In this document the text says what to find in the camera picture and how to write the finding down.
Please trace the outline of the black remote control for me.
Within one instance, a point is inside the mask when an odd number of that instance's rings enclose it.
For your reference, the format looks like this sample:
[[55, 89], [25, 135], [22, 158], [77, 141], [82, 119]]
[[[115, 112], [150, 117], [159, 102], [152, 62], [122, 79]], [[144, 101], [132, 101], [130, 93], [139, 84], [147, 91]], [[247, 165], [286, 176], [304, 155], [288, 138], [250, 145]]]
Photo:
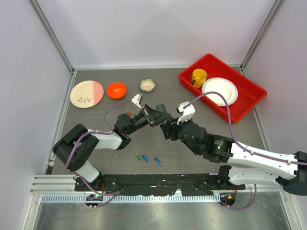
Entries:
[[158, 113], [160, 113], [160, 114], [167, 114], [165, 105], [164, 105], [163, 103], [157, 105], [155, 108], [156, 108], [156, 111], [157, 111]]

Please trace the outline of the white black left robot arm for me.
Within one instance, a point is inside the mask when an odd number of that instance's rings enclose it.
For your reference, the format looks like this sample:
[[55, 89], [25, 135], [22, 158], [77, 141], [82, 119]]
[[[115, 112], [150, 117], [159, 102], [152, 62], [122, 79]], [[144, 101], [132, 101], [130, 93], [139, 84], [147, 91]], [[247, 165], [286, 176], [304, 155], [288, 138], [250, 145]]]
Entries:
[[129, 135], [146, 125], [155, 127], [171, 118], [163, 104], [155, 109], [145, 104], [137, 115], [121, 114], [110, 132], [87, 129], [77, 124], [52, 149], [52, 152], [65, 165], [68, 171], [79, 176], [79, 183], [91, 191], [97, 191], [104, 183], [101, 172], [90, 163], [89, 157], [94, 150], [122, 150], [130, 142]]

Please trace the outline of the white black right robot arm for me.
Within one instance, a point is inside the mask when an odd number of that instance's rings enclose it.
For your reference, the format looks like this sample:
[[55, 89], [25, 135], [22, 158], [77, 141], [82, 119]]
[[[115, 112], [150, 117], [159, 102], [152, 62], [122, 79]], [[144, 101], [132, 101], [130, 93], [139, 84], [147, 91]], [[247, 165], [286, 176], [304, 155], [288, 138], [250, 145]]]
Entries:
[[160, 128], [165, 139], [180, 140], [193, 154], [214, 163], [226, 163], [217, 176], [217, 185], [268, 184], [297, 195], [307, 194], [307, 155], [282, 154], [253, 148], [232, 138], [209, 134], [192, 120], [164, 121]]

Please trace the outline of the small patterned ceramic bowl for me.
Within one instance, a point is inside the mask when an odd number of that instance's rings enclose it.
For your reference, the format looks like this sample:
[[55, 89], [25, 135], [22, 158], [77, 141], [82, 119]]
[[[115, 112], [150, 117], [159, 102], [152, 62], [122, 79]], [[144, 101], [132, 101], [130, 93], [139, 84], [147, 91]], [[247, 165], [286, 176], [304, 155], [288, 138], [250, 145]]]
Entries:
[[151, 92], [156, 87], [156, 83], [148, 78], [140, 81], [140, 90], [144, 92]]

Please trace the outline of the blue battery near green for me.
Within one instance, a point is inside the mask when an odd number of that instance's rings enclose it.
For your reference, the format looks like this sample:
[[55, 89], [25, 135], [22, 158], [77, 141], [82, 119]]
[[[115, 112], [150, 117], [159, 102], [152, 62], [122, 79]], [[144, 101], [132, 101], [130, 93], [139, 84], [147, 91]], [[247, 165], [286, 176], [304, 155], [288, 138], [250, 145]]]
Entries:
[[142, 155], [142, 158], [143, 158], [146, 162], [149, 161], [149, 159], [148, 159], [146, 156], [144, 156], [144, 155]]

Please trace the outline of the orange plastic bowl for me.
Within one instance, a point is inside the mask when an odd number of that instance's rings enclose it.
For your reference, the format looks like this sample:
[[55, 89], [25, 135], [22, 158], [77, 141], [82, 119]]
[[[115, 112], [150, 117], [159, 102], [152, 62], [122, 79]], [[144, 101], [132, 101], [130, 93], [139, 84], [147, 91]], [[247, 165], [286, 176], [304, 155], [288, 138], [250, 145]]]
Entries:
[[121, 82], [114, 82], [107, 89], [108, 96], [115, 100], [122, 99], [126, 95], [126, 92], [127, 87]]

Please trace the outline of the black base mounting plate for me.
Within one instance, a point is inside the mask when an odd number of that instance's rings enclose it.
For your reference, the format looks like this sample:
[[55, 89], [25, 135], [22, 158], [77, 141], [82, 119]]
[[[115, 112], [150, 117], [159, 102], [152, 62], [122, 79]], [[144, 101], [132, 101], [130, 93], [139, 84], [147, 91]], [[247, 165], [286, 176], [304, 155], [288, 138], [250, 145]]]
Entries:
[[107, 194], [119, 191], [121, 196], [173, 196], [179, 189], [183, 196], [212, 195], [213, 191], [244, 190], [226, 178], [209, 173], [188, 174], [104, 174], [89, 183], [96, 191]]

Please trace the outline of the yellow mug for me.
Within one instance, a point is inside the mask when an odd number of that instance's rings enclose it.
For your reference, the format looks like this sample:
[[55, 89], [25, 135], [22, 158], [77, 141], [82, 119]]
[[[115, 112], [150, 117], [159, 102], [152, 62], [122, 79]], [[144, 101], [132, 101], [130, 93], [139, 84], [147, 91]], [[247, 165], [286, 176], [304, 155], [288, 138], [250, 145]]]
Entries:
[[203, 69], [195, 69], [192, 72], [191, 84], [195, 88], [200, 88], [205, 83], [207, 79], [207, 72]]

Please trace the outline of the white paper plate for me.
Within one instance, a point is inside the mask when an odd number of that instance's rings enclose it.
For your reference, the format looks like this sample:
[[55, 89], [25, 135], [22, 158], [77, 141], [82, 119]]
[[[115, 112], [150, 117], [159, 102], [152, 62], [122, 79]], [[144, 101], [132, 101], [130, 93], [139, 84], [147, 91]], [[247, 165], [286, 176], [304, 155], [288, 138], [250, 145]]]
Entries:
[[232, 105], [238, 98], [237, 87], [225, 78], [210, 78], [202, 86], [202, 93], [217, 92], [221, 94], [228, 105]]

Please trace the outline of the pink cream floral plate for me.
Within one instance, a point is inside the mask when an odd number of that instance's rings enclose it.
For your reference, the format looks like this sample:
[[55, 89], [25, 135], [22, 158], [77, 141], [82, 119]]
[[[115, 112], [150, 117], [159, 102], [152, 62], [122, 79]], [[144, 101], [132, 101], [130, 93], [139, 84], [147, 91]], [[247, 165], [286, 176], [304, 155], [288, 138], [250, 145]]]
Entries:
[[102, 84], [94, 80], [78, 83], [70, 92], [70, 102], [77, 108], [90, 108], [97, 105], [104, 96]]

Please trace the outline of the red plastic bin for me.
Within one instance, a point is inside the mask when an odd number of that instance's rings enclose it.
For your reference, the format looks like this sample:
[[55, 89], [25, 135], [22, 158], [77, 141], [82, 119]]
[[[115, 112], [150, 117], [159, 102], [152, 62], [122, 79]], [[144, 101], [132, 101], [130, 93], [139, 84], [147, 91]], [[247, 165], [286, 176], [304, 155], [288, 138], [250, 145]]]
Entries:
[[[192, 73], [196, 69], [207, 73], [207, 80], [199, 88], [192, 85]], [[212, 54], [203, 56], [178, 77], [181, 85], [195, 96], [205, 92], [221, 94], [229, 105], [232, 124], [239, 122], [267, 95], [263, 88]]]

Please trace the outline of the aluminium front frame rail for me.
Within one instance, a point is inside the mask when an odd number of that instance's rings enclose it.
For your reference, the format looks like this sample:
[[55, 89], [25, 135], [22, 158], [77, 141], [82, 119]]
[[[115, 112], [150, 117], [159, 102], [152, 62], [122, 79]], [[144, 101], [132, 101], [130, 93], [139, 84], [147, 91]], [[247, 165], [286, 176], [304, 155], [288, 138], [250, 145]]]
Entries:
[[[59, 194], [59, 193], [73, 193], [75, 188], [74, 175], [35, 175], [32, 186], [30, 188], [31, 194]], [[281, 185], [277, 184], [260, 184], [257, 183], [257, 188], [261, 192], [276, 192], [283, 191]]]

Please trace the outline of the aluminium right frame post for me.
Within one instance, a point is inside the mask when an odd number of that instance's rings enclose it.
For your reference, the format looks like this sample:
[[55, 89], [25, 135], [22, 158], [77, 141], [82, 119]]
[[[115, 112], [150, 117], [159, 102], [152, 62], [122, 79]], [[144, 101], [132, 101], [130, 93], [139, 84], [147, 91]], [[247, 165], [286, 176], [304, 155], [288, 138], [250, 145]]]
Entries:
[[246, 68], [247, 64], [249, 63], [250, 59], [252, 58], [254, 52], [256, 51], [256, 48], [259, 46], [260, 42], [264, 38], [266, 32], [268, 31], [270, 25], [272, 24], [274, 18], [280, 11], [281, 7], [285, 3], [285, 0], [275, 0], [273, 2], [273, 5], [271, 6], [267, 16], [265, 17], [259, 31], [257, 32], [256, 37], [254, 38], [247, 54], [245, 55], [241, 65], [240, 65], [240, 70], [244, 71]]

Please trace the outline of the aluminium frame post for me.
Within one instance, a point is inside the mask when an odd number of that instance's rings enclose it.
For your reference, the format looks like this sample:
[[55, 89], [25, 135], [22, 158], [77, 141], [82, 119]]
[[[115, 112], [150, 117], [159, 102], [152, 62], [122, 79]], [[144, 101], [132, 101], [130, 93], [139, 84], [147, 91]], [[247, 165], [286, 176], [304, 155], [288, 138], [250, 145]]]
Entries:
[[28, 1], [33, 8], [34, 12], [36, 13], [39, 21], [43, 25], [46, 33], [48, 34], [49, 38], [51, 39], [55, 49], [57, 50], [58, 54], [60, 55], [61, 59], [63, 60], [65, 66], [69, 70], [70, 73], [74, 72], [74, 67], [72, 66], [71, 62], [69, 61], [62, 45], [60, 44], [54, 30], [52, 29], [51, 24], [49, 23], [45, 13], [43, 12], [39, 2], [37, 0], [29, 0]]
[[273, 2], [273, 5], [271, 6], [267, 16], [265, 17], [259, 31], [257, 32], [256, 37], [254, 38], [247, 54], [245, 55], [241, 65], [240, 65], [240, 70], [244, 71], [246, 68], [247, 64], [249, 63], [250, 59], [252, 58], [254, 52], [256, 51], [256, 48], [259, 46], [260, 42], [264, 38], [266, 32], [268, 31], [270, 25], [272, 24], [274, 18], [280, 11], [281, 7], [285, 3], [285, 0], [275, 0]]

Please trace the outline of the aluminium left frame post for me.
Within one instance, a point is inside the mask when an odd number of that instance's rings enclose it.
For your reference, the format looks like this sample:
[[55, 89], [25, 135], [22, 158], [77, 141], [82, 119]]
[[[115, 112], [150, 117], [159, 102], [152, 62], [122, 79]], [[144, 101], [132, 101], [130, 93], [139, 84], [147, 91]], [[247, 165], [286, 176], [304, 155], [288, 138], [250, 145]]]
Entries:
[[51, 39], [55, 49], [57, 50], [58, 54], [60, 55], [61, 59], [63, 60], [65, 66], [69, 70], [70, 73], [74, 72], [74, 67], [72, 66], [71, 62], [69, 61], [62, 45], [60, 44], [54, 30], [52, 29], [51, 24], [49, 23], [45, 13], [43, 12], [39, 2], [37, 0], [29, 0], [28, 1], [33, 8], [34, 12], [36, 13], [39, 21], [43, 25], [46, 33], [48, 34], [49, 38]]

